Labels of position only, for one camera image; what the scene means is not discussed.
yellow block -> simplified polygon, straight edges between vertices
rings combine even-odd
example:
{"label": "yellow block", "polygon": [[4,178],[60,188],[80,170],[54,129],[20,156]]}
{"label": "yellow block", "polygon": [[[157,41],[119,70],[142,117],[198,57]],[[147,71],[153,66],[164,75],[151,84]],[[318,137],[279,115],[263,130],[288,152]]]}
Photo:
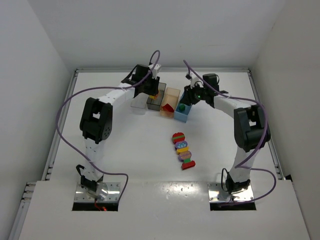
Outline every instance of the yellow block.
{"label": "yellow block", "polygon": [[184,147],[184,148],[177,149],[177,150],[176,150],[176,153],[177,153],[177,154],[180,154],[180,153],[186,152],[186,151],[188,151],[188,150],[189,150],[189,147],[186,146],[186,147]]}
{"label": "yellow block", "polygon": [[157,94],[157,95],[155,95],[155,96],[149,95],[149,98],[151,98],[151,99],[153,99],[153,100],[156,100],[156,99],[157,99],[157,97],[158,97],[158,94]]}

green block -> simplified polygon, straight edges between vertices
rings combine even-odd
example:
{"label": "green block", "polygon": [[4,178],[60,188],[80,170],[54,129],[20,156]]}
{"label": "green block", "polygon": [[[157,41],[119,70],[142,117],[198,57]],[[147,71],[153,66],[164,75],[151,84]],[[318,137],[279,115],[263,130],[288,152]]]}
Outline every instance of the green block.
{"label": "green block", "polygon": [[183,163],[184,163],[184,164],[187,164],[187,163],[190,163],[190,162],[191,162],[191,159],[190,159],[190,158],[187,158],[187,159],[183,160]]}
{"label": "green block", "polygon": [[184,104],[180,104],[179,105],[179,111],[183,112],[184,110],[186,110],[186,106]]}

orange translucent bin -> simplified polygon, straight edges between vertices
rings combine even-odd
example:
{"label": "orange translucent bin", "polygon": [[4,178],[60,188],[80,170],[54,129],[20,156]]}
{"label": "orange translucent bin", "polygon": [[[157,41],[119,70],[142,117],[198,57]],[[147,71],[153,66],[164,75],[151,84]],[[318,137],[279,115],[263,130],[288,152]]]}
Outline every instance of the orange translucent bin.
{"label": "orange translucent bin", "polygon": [[164,97],[162,100],[161,108],[160,108],[160,115],[167,117],[167,118],[173,118],[175,115],[175,111],[173,112],[166,111],[164,110],[164,106],[169,104],[171,108],[176,109],[179,101],[179,96],[180,96],[180,90],[167,87],[165,92],[164,92]]}

red block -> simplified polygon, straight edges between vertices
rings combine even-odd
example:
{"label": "red block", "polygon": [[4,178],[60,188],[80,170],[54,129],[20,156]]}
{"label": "red block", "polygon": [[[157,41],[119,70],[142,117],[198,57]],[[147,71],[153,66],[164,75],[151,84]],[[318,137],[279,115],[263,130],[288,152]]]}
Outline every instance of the red block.
{"label": "red block", "polygon": [[181,142],[185,140],[185,135],[182,132],[177,132],[172,136],[172,142],[176,144],[177,142]]}
{"label": "red block", "polygon": [[172,108],[172,106],[170,106],[168,103],[164,106],[162,106],[162,109],[164,111],[167,111],[167,112],[170,112],[170,113],[173,113],[175,110]]}
{"label": "red block", "polygon": [[189,169],[189,168],[192,168],[196,165],[196,162],[195,161],[191,161],[191,162],[188,162],[188,163],[182,163],[182,170],[185,170],[185,169]]}

blue bin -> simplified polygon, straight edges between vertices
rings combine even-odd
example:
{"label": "blue bin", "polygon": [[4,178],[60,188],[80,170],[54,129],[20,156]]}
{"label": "blue bin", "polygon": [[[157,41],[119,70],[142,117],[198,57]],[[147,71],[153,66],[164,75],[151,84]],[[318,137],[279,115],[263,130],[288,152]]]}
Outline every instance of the blue bin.
{"label": "blue bin", "polygon": [[[179,103],[176,106],[176,109],[174,111],[174,119],[177,119],[177,120],[179,120],[181,122],[186,123],[187,119],[188,119],[188,114],[190,113],[190,110],[191,110],[191,105],[190,106],[185,105],[183,103],[180,103],[180,101],[179,101]],[[180,111],[180,109],[179,109],[180,105],[184,105],[185,106],[184,111]]]}

